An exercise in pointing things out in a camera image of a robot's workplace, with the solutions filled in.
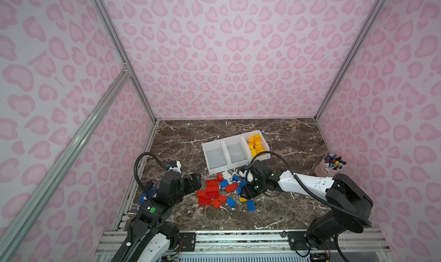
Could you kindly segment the white three-compartment plastic bin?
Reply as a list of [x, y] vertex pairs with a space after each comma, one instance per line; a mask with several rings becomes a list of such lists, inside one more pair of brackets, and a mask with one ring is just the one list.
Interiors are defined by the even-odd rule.
[[210, 175], [218, 174], [248, 165], [254, 158], [249, 140], [259, 135], [264, 151], [270, 151], [260, 130], [206, 142], [202, 144], [203, 154]]

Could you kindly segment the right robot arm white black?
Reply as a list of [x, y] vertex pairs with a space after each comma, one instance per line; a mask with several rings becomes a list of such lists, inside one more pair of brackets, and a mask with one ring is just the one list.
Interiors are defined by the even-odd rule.
[[330, 211], [315, 218], [300, 241], [309, 249], [319, 249], [330, 239], [337, 241], [338, 236], [345, 231], [362, 233], [364, 229], [373, 226], [369, 220], [373, 200], [349, 176], [337, 174], [320, 178], [297, 174], [285, 158], [279, 154], [274, 156], [287, 169], [271, 170], [254, 157], [243, 167], [246, 185], [240, 196], [252, 200], [269, 191], [298, 193], [328, 206]]

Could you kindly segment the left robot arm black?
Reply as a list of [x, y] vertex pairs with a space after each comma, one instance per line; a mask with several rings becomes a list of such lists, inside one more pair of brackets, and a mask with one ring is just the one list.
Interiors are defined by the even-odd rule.
[[[138, 167], [144, 157], [153, 158], [166, 170], [156, 192], [150, 194], [154, 183], [142, 183]], [[134, 178], [145, 194], [145, 201], [128, 223], [127, 237], [113, 262], [175, 262], [184, 243], [180, 239], [180, 230], [176, 224], [167, 219], [173, 207], [180, 203], [184, 196], [197, 192], [202, 187], [201, 174], [191, 173], [184, 177], [180, 172], [180, 162], [162, 163], [150, 152], [143, 152], [135, 160]]]

